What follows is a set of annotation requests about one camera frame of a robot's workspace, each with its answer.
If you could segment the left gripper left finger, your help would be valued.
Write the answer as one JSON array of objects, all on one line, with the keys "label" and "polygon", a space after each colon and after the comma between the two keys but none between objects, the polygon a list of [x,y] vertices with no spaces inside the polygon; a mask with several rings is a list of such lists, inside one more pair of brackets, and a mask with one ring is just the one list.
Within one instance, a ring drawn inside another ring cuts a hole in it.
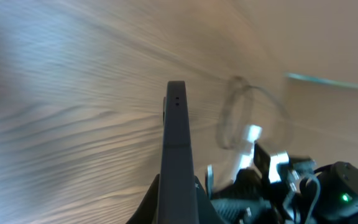
[{"label": "left gripper left finger", "polygon": [[159,180],[160,175],[157,174],[137,210],[126,224],[153,224],[158,205]]}]

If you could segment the Samsung Galaxy smartphone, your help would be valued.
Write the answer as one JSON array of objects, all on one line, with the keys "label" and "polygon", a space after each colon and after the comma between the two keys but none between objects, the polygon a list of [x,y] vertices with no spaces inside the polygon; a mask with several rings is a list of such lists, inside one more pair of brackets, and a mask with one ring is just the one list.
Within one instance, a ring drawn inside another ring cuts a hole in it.
[{"label": "Samsung Galaxy smartphone", "polygon": [[198,222],[186,86],[184,81],[169,81],[164,107],[157,223]]}]

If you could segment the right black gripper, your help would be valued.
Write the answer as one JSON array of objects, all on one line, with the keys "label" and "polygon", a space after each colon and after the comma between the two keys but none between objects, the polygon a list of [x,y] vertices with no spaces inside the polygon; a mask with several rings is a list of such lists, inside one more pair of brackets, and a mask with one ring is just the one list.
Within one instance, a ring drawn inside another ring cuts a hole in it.
[{"label": "right black gripper", "polygon": [[255,142],[253,168],[241,169],[227,187],[213,191],[212,175],[206,177],[206,190],[215,211],[224,223],[285,223],[291,220],[288,207],[291,190],[290,166],[283,166],[284,180],[271,184],[268,179],[270,156]]}]

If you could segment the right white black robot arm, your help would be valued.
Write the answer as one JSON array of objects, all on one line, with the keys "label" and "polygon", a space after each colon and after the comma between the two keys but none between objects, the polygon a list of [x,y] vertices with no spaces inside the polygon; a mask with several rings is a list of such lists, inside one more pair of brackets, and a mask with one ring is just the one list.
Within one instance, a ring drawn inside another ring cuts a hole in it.
[{"label": "right white black robot arm", "polygon": [[358,168],[351,163],[316,168],[310,157],[269,154],[256,142],[253,164],[217,191],[207,169],[206,193],[224,223],[358,224]]}]

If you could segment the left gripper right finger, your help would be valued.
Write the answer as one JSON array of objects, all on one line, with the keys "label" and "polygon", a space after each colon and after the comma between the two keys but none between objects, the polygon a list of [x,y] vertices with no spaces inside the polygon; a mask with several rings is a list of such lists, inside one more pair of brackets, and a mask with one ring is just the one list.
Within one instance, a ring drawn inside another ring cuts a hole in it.
[{"label": "left gripper right finger", "polygon": [[199,224],[224,224],[215,211],[197,176],[195,176],[195,189]]}]

